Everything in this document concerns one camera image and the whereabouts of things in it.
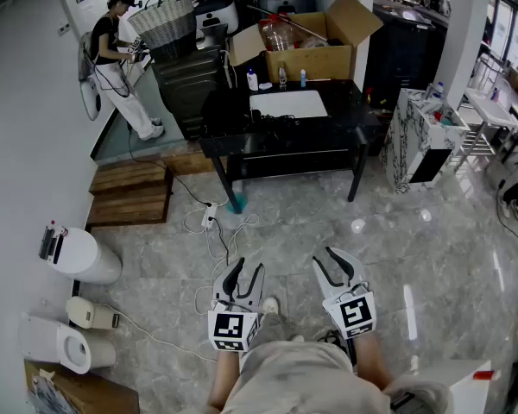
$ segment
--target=black t-shirt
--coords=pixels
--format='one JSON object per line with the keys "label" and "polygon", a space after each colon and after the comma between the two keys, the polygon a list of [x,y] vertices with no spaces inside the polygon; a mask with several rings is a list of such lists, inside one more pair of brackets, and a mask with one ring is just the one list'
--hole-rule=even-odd
{"label": "black t-shirt", "polygon": [[113,21],[109,17],[100,18],[92,30],[92,41],[90,47],[92,59],[96,60],[96,57],[98,56],[98,59],[95,61],[97,65],[116,63],[119,60],[106,59],[105,57],[98,55],[100,50],[100,36],[103,34],[110,35],[107,41],[108,49],[116,51],[117,46],[115,46],[114,41],[119,37],[119,21]]}

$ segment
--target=white sneaker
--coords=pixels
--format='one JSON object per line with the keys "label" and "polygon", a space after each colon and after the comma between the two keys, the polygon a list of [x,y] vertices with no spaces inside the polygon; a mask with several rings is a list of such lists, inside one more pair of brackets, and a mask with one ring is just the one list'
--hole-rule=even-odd
{"label": "white sneaker", "polygon": [[278,305],[278,300],[274,297],[266,298],[262,301],[262,312],[263,314],[267,313],[275,313],[278,314],[280,312],[280,306]]}
{"label": "white sneaker", "polygon": [[505,203],[504,199],[502,199],[502,195],[499,195],[499,197],[497,199],[497,203],[498,203],[499,208],[501,209],[501,212],[504,215],[504,217],[506,217],[507,219],[510,219],[509,205],[507,203]]}
{"label": "white sneaker", "polygon": [[152,133],[140,139],[142,141],[153,140],[154,138],[161,136],[163,132],[165,132],[165,128],[163,126],[153,126]]}
{"label": "white sneaker", "polygon": [[510,209],[512,210],[512,214],[515,216],[516,221],[518,221],[518,205],[516,205],[515,199],[510,201]]}

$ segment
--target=trash can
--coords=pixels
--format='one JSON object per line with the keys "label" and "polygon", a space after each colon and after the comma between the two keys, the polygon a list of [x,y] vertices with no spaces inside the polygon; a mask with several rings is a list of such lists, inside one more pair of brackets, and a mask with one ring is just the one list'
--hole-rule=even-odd
{"label": "trash can", "polygon": [[107,285],[121,275],[117,255],[81,229],[67,229],[54,258],[54,262],[48,262],[53,269],[81,282]]}
{"label": "trash can", "polygon": [[119,313],[79,296],[67,301],[66,310],[69,320],[81,328],[115,329],[119,324]]}

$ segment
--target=toilet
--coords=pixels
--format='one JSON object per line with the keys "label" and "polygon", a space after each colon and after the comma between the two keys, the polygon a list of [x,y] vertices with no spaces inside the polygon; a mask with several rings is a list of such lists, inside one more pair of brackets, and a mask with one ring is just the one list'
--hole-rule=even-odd
{"label": "toilet", "polygon": [[109,340],[41,317],[23,315],[18,335],[27,359],[60,363],[78,374],[110,367],[117,358]]}

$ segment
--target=wall outlet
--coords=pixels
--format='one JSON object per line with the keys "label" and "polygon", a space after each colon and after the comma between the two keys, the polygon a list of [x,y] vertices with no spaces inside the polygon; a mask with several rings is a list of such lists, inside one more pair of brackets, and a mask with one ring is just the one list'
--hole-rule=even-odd
{"label": "wall outlet", "polygon": [[69,23],[64,24],[61,28],[58,29],[58,35],[62,36],[63,34],[69,32],[71,30],[71,25]]}
{"label": "wall outlet", "polygon": [[202,227],[205,227],[206,229],[210,229],[212,227],[213,220],[209,218],[213,218],[217,215],[217,207],[217,203],[211,203],[211,206],[205,209],[204,218],[201,220]]}

